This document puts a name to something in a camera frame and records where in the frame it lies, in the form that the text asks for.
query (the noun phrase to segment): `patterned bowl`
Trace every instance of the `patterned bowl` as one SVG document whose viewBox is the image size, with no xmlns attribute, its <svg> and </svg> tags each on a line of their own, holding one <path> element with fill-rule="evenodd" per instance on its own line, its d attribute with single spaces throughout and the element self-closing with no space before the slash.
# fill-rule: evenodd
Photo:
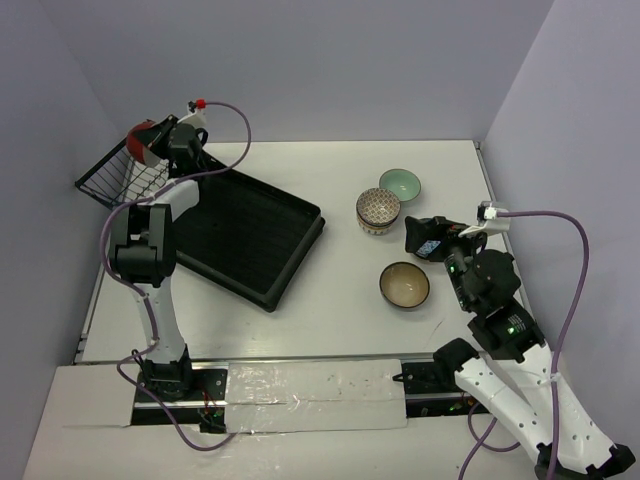
<svg viewBox="0 0 640 480">
<path fill-rule="evenodd" d="M 390 190 L 370 188 L 356 202 L 358 223 L 372 235 L 382 235 L 400 214 L 400 199 Z"/>
</svg>

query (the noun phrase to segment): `wire basket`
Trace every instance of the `wire basket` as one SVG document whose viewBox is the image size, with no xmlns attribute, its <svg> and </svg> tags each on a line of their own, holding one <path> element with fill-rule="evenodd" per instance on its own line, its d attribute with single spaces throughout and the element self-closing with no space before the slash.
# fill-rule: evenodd
<svg viewBox="0 0 640 480">
<path fill-rule="evenodd" d="M 169 177 L 169 162 L 155 167 L 137 162 L 123 139 L 85 173 L 75 186 L 109 209 L 145 197 L 162 188 Z"/>
</svg>

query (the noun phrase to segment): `brown bowl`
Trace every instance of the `brown bowl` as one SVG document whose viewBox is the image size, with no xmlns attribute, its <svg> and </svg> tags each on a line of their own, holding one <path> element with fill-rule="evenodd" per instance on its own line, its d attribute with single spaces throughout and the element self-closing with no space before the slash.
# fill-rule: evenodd
<svg viewBox="0 0 640 480">
<path fill-rule="evenodd" d="M 427 275 L 413 263 L 392 263 L 380 274 L 380 292 L 396 307 L 415 308 L 427 299 L 430 291 Z"/>
</svg>

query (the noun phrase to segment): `red object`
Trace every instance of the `red object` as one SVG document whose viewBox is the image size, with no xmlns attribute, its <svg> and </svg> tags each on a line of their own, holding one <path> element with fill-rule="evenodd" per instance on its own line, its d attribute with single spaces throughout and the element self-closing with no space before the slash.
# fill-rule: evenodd
<svg viewBox="0 0 640 480">
<path fill-rule="evenodd" d="M 127 134 L 127 142 L 126 142 L 127 150 L 129 150 L 129 153 L 137 162 L 140 162 L 143 165 L 147 165 L 147 161 L 146 161 L 147 159 L 151 160 L 151 158 L 149 158 L 150 157 L 149 154 L 151 152 L 146 147 L 146 145 L 144 145 L 140 141 L 140 139 L 135 135 L 135 132 L 139 130 L 146 130 L 147 128 L 151 128 L 153 125 L 155 125 L 155 122 L 152 122 L 150 120 L 143 122 L 133 127 L 131 130 L 129 130 L 129 133 Z"/>
</svg>

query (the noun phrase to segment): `green bowl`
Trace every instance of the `green bowl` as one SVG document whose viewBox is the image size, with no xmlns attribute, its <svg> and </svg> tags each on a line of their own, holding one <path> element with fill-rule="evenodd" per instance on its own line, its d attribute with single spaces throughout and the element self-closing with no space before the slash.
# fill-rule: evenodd
<svg viewBox="0 0 640 480">
<path fill-rule="evenodd" d="M 380 188 L 391 190 L 401 202 L 413 200 L 420 194 L 420 180 L 409 170 L 394 168 L 384 172 L 380 177 Z"/>
</svg>

